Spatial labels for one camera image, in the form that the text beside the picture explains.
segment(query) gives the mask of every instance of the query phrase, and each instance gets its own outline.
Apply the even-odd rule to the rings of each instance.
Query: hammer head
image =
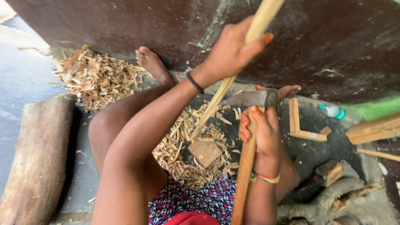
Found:
[[[277,103],[278,90],[270,88],[267,90],[242,92],[220,102],[220,105],[276,106]]]

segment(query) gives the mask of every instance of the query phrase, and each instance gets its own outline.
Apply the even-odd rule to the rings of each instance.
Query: hammer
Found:
[[[266,106],[276,106],[278,103],[278,91],[276,89],[258,90],[251,92],[243,92],[230,97],[220,103],[220,105],[239,105],[249,107],[250,125],[248,129],[251,132],[251,138],[247,143],[243,143],[242,153],[240,156],[239,173],[236,180],[235,202],[232,213],[232,224],[239,225],[242,223],[243,210],[246,204],[246,196],[248,185],[250,182],[251,172],[253,170],[254,156],[256,154],[256,133],[257,122],[253,119],[250,112],[251,106],[258,106],[260,111],[265,112]]]

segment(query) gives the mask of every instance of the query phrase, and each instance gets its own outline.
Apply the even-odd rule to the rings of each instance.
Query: dark wall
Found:
[[[194,68],[224,24],[253,14],[260,0],[9,0],[54,47],[134,60],[141,45],[171,67]],[[302,94],[356,103],[400,94],[400,4],[394,0],[286,0],[266,51],[238,77]]]

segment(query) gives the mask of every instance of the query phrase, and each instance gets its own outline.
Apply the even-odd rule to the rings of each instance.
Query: hand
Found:
[[[268,33],[245,44],[244,39],[253,16],[238,24],[228,24],[214,45],[212,52],[203,63],[204,69],[215,81],[230,76],[237,76],[273,39]]]
[[[251,132],[247,129],[247,126],[250,125],[248,114],[249,111],[245,110],[240,115],[239,138],[244,143],[247,143],[252,136]],[[251,114],[258,125],[256,154],[261,157],[267,157],[271,160],[277,159],[279,161],[281,137],[276,108],[268,107],[265,113],[263,113],[258,107],[252,106]]]

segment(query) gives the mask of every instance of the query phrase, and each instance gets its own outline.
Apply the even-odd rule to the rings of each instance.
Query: black wristband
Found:
[[[186,77],[192,83],[192,85],[197,88],[197,90],[200,92],[200,94],[204,94],[204,90],[196,83],[196,81],[193,80],[193,78],[189,72],[186,72]]]

